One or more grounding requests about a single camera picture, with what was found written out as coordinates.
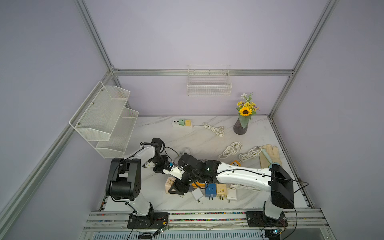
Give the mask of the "pink white cube adapter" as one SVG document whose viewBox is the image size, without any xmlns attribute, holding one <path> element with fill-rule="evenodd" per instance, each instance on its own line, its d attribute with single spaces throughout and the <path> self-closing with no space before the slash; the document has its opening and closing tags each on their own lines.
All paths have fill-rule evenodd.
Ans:
<svg viewBox="0 0 384 240">
<path fill-rule="evenodd" d="M 175 180 L 176 180 L 176 178 L 174 178 L 174 177 L 168 177 L 168 179 L 167 179 L 167 181 L 165 183 L 165 192 L 166 192 L 166 194 L 170 194 L 169 190 L 171 189 L 171 187 L 175 183 Z"/>
</svg>

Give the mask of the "blue cube adapter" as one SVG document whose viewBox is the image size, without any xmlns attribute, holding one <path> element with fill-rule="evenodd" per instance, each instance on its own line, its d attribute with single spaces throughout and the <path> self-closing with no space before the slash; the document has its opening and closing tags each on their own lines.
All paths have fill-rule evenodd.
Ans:
<svg viewBox="0 0 384 240">
<path fill-rule="evenodd" d="M 213 200 L 217 196 L 217 185 L 212 183 L 212 184 L 206 184 L 205 187 L 205 197 Z"/>
</svg>

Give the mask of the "small white adapter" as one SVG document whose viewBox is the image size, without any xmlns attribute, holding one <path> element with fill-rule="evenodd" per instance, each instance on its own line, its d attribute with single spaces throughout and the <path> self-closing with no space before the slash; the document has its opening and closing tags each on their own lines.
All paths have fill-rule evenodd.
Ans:
<svg viewBox="0 0 384 240">
<path fill-rule="evenodd" d="M 198 203 L 200 203 L 201 200 L 204 198 L 204 194 L 201 189 L 194 189 L 191 193 L 195 201 L 197 201 Z"/>
</svg>

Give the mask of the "beige cube adapter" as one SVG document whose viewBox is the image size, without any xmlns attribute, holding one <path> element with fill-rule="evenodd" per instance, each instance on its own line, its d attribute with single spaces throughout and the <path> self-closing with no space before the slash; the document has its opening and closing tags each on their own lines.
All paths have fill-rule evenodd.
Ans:
<svg viewBox="0 0 384 240">
<path fill-rule="evenodd" d="M 226 184 L 216 184 L 217 197 L 220 200 L 224 200 L 228 195 L 227 185 Z"/>
</svg>

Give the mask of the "orange power strip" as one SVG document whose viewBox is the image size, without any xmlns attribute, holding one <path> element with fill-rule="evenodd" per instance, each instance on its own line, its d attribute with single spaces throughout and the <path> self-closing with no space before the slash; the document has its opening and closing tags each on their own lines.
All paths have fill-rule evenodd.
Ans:
<svg viewBox="0 0 384 240">
<path fill-rule="evenodd" d="M 231 166 L 240 167 L 241 164 L 240 164 L 240 162 L 238 162 L 238 161 L 233 161 L 233 162 L 231 163 Z"/>
<path fill-rule="evenodd" d="M 205 183 L 199 183 L 199 182 L 195 182 L 192 184 L 192 187 L 195 188 L 195 189 L 206 189 L 207 188 L 207 185 Z"/>
</svg>

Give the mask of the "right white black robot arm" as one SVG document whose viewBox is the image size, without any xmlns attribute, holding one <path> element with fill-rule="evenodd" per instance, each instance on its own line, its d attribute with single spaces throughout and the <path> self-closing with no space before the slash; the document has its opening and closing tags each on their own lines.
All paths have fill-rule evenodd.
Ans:
<svg viewBox="0 0 384 240">
<path fill-rule="evenodd" d="M 162 172 L 176 178 L 169 190 L 170 194 L 184 195 L 193 183 L 235 184 L 254 187 L 269 193 L 264 204 L 264 216 L 278 220 L 283 210 L 295 208 L 294 180 L 280 166 L 251 169 L 233 166 L 217 160 L 202 162 L 195 157 L 184 154 L 181 165 L 167 161 Z"/>
</svg>

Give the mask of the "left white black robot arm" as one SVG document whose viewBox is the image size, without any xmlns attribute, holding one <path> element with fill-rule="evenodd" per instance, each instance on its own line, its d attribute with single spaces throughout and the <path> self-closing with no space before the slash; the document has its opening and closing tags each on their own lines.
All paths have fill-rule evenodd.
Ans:
<svg viewBox="0 0 384 240">
<path fill-rule="evenodd" d="M 106 196 L 115 203 L 124 203 L 133 210 L 135 217 L 148 216 L 153 210 L 150 202 L 141 195 L 142 168 L 164 173 L 168 157 L 163 154 L 165 143 L 153 138 L 150 143 L 140 143 L 140 148 L 127 158 L 111 161 L 106 183 Z"/>
</svg>

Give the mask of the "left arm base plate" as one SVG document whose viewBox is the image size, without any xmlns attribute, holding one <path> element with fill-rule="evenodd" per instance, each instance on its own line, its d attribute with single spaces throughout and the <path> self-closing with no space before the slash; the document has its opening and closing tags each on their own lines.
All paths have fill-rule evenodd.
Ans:
<svg viewBox="0 0 384 240">
<path fill-rule="evenodd" d="M 149 211 L 146 216 L 130 214 L 127 229 L 159 229 L 169 221 L 169 213 Z"/>
</svg>

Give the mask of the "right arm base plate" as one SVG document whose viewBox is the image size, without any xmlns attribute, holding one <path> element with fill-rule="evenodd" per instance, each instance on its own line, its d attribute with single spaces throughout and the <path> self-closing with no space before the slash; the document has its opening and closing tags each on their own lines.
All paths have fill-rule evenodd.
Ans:
<svg viewBox="0 0 384 240">
<path fill-rule="evenodd" d="M 263 211 L 246 212 L 246 220 L 250 228 L 262 227 L 287 227 L 288 222 L 284 212 L 281 212 L 280 217 L 275 220 L 267 217 Z"/>
</svg>

